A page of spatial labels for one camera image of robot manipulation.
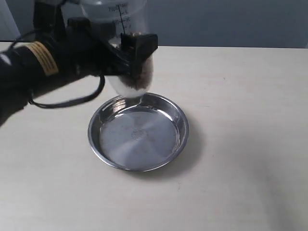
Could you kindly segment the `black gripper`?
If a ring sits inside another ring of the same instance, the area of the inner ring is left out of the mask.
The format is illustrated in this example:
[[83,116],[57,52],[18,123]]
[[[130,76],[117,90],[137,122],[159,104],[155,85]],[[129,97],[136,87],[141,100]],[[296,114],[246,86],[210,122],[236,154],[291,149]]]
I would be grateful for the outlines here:
[[115,47],[100,38],[87,17],[72,17],[64,22],[65,3],[34,3],[34,44],[55,74],[135,77],[158,49],[156,34],[121,34],[120,46]]

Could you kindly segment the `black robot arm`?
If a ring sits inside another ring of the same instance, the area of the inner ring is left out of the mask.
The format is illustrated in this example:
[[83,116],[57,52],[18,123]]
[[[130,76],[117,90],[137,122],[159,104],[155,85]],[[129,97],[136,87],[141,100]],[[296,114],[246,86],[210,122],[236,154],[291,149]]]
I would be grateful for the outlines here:
[[[106,76],[117,76],[124,87],[143,95],[152,80],[152,54],[158,36],[142,32],[119,34],[114,22],[96,23],[88,16],[64,20],[66,1],[34,3],[33,42],[18,37],[0,53],[0,121],[4,123],[31,104],[42,109],[77,106],[94,100],[105,86]],[[36,98],[87,76],[99,78],[90,95],[60,103],[38,103]]]

